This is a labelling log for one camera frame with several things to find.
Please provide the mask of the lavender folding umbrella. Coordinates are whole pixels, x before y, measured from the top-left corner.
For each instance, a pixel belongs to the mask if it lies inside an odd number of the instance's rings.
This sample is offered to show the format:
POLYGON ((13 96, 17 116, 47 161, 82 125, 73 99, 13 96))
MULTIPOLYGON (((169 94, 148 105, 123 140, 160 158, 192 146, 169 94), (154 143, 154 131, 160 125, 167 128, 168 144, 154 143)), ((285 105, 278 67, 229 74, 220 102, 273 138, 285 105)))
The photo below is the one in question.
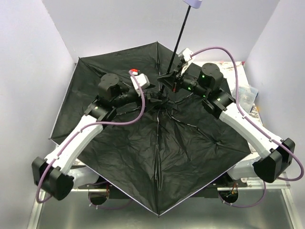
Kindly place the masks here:
MULTIPOLYGON (((98 83, 114 73, 130 84, 128 71, 157 78, 179 62, 159 42, 81 57, 58 114, 51 139, 61 144, 98 95, 98 83)), ((202 100, 186 90, 164 91, 168 102, 145 112, 132 125, 106 127, 79 155, 79 160, 155 214, 204 188, 250 155, 248 142, 205 111, 202 100)), ((135 103, 117 110, 116 122, 140 112, 135 103)))

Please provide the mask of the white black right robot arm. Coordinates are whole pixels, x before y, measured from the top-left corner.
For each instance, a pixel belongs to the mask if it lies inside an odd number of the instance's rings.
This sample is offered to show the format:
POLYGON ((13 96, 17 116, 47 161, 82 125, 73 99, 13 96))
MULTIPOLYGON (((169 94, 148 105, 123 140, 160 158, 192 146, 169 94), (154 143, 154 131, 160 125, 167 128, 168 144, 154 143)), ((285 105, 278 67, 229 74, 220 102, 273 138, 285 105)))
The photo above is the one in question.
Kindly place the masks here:
POLYGON ((177 93, 185 89, 202 98, 204 109, 216 119, 229 125, 240 134, 258 153, 258 157, 239 162, 228 170, 233 180, 258 177, 273 183, 291 165, 295 142, 271 133, 238 107, 237 101, 221 88, 224 75, 214 63, 205 63, 198 77, 186 76, 187 65, 180 64, 169 74, 158 77, 158 81, 177 93))

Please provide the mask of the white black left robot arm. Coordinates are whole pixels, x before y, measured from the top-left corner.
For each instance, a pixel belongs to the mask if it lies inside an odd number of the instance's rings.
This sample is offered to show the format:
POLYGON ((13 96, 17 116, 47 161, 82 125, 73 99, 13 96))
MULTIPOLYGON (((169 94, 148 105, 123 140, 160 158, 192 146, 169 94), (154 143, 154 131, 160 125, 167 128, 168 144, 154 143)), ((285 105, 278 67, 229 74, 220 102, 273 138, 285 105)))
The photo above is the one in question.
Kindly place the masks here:
POLYGON ((48 198, 40 199, 40 190, 57 200, 63 200, 75 187, 95 182, 99 176, 89 169, 73 169, 72 165, 85 147, 107 126, 132 125, 140 120, 145 112, 158 107, 167 99, 160 93, 145 92, 153 88, 148 77, 136 69, 129 70, 132 86, 126 86, 114 73, 101 77, 98 95, 88 106, 79 123, 45 158, 37 157, 31 164, 34 184, 37 185, 36 200, 44 203, 48 198), (138 116, 128 122, 115 122, 117 108, 136 103, 140 107, 138 116))

